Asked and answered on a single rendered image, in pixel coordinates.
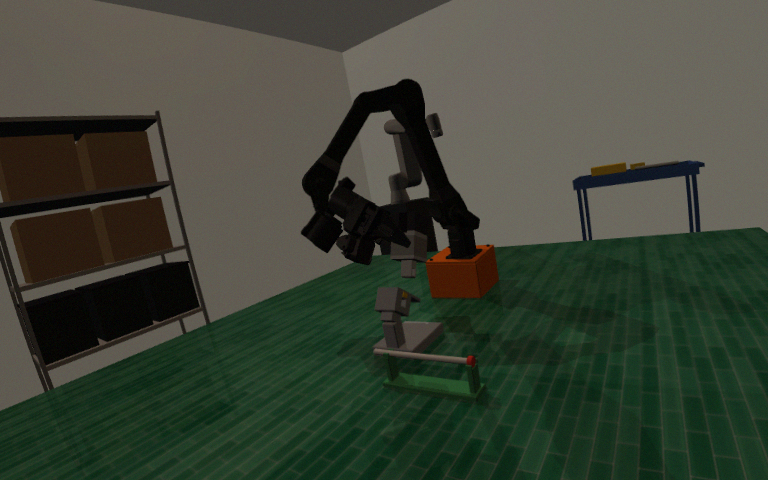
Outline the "beige pin with red cap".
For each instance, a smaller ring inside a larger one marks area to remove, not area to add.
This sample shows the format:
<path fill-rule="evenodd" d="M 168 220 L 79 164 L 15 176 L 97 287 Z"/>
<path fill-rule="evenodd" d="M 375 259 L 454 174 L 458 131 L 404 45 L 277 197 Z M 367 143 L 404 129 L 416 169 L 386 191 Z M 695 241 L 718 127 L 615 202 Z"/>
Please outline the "beige pin with red cap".
<path fill-rule="evenodd" d="M 385 350 L 385 349 L 374 349 L 373 352 L 376 355 L 383 355 L 383 353 L 389 353 L 389 356 L 392 356 L 392 357 L 408 358 L 408 359 L 415 359 L 415 360 L 431 360 L 431 361 L 439 361 L 439 362 L 454 363 L 454 364 L 467 364 L 467 365 L 472 365 L 472 368 L 474 368 L 475 366 L 474 356 L 468 356 L 468 358 L 446 356 L 446 355 L 437 356 L 437 355 L 419 354 L 419 353 Z"/>

